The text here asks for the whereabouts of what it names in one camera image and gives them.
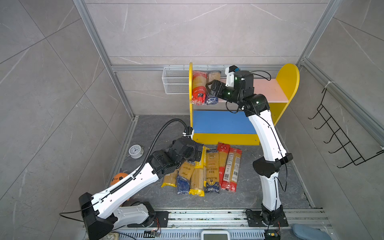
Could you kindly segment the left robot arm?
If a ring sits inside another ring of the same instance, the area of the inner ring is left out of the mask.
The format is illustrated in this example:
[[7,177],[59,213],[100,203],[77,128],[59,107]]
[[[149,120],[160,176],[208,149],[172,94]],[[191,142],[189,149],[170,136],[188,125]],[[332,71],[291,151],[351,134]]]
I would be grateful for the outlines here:
[[173,173],[185,161],[200,161],[203,144],[181,137],[167,150],[149,155],[143,166],[109,188],[79,197],[81,215],[89,239],[99,240],[109,232],[127,225],[149,226],[156,213],[148,202],[124,207],[123,203],[146,186]]

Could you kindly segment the red clear spaghetti bag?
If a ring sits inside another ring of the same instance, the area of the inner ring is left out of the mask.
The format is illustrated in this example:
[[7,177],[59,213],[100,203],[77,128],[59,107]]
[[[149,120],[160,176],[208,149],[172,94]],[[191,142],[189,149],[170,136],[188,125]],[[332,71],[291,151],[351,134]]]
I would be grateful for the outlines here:
[[195,105],[203,105],[206,99],[207,93],[207,79],[208,74],[201,71],[193,71],[192,80],[192,103]]

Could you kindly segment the red white-label spaghetti bag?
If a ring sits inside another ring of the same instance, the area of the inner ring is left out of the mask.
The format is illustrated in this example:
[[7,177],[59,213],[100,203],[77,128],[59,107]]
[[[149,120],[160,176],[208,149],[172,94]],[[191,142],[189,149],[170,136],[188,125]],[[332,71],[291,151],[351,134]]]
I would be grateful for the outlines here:
[[230,148],[221,187],[229,192],[236,192],[239,178],[242,150]]

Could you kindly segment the blue-end Chinese spaghetti bag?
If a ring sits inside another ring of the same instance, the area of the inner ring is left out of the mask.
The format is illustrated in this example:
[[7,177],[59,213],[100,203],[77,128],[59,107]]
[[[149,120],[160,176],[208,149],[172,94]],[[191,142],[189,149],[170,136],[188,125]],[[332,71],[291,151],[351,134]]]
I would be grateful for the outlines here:
[[219,151],[207,150],[206,152],[206,189],[205,193],[220,193],[220,159]]

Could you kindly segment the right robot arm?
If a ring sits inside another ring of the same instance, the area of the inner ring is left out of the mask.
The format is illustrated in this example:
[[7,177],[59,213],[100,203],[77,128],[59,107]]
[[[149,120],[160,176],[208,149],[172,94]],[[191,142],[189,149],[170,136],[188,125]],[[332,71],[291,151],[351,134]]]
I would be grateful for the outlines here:
[[241,71],[236,66],[225,70],[226,82],[214,80],[207,84],[209,94],[229,103],[237,104],[251,122],[260,140],[264,155],[253,162],[254,170],[260,176],[263,202],[261,219],[264,225],[272,226],[284,215],[279,197],[280,167],[292,160],[276,132],[267,98],[255,94],[255,73]]

